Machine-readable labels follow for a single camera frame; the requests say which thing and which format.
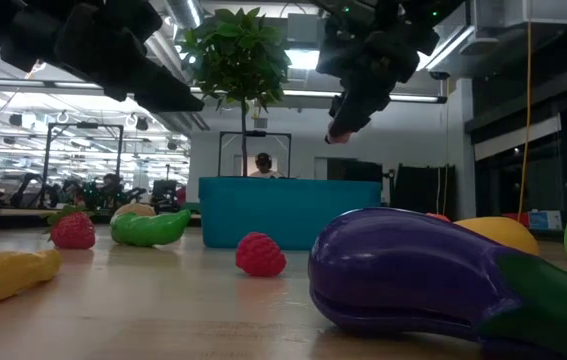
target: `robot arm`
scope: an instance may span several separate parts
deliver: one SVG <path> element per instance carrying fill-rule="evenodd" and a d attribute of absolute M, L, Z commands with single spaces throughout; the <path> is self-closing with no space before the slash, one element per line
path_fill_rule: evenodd
<path fill-rule="evenodd" d="M 433 27 L 464 0 L 312 0 L 330 15 L 316 71 L 341 79 L 334 119 L 325 140 L 347 139 L 390 103 L 397 82 L 406 83 L 439 42 Z"/>
<path fill-rule="evenodd" d="M 25 72 L 40 59 L 152 112 L 200 111 L 189 86 L 146 58 L 161 25 L 147 0 L 0 0 L 1 59 Z"/>

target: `purple eggplant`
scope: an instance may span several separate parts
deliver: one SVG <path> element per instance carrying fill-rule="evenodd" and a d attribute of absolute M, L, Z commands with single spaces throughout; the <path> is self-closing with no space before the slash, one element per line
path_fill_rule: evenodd
<path fill-rule="evenodd" d="M 356 332 L 427 332 L 567 359 L 567 273 L 426 215 L 337 217 L 309 260 L 316 307 Z"/>

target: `yellow cable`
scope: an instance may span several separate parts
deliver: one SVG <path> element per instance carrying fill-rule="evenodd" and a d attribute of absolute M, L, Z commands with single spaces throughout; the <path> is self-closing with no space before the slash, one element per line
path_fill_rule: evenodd
<path fill-rule="evenodd" d="M 447 82 L 447 98 L 450 99 L 450 79 Z M 447 107 L 447 114 L 445 116 L 445 185 L 443 186 L 443 215 L 447 210 L 447 170 L 449 168 L 448 163 L 450 155 L 450 108 Z"/>
<path fill-rule="evenodd" d="M 530 125 L 532 123 L 532 21 L 527 22 L 527 123 L 525 125 L 525 150 L 523 151 L 523 168 L 521 171 L 521 193 L 519 195 L 518 221 L 521 221 L 525 202 L 525 181 L 527 180 L 527 156 L 530 146 Z"/>

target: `toy lemon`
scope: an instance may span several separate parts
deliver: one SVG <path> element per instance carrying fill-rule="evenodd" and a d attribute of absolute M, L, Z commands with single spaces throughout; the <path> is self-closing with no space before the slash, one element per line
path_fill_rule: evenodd
<path fill-rule="evenodd" d="M 506 217 L 483 217 L 455 222 L 468 230 L 532 255 L 539 255 L 539 244 L 520 222 Z"/>

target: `red raspberry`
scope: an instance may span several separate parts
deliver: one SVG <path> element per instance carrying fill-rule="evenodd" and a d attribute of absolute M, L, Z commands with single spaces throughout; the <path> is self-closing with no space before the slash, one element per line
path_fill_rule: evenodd
<path fill-rule="evenodd" d="M 265 234 L 247 234 L 236 249 L 236 266 L 251 276 L 277 276 L 286 264 L 281 249 Z"/>

